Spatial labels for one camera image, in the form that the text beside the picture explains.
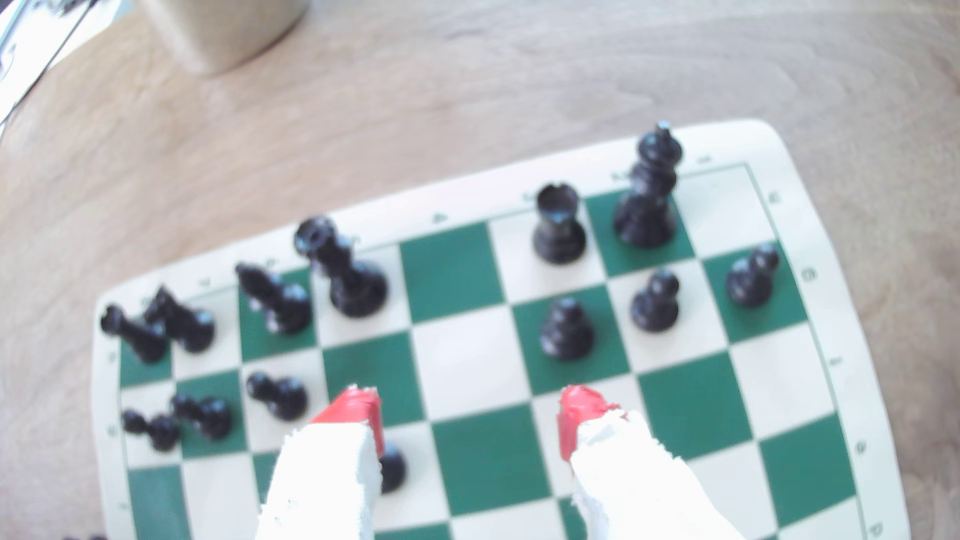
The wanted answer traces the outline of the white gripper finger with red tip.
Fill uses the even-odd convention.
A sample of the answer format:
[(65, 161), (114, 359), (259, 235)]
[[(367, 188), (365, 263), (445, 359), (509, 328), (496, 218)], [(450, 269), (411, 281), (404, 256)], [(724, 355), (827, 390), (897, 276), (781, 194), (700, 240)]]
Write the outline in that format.
[(289, 435), (255, 539), (373, 539), (385, 451), (376, 387), (349, 386)]
[(564, 387), (558, 445), (588, 539), (743, 539), (640, 411), (583, 384)]

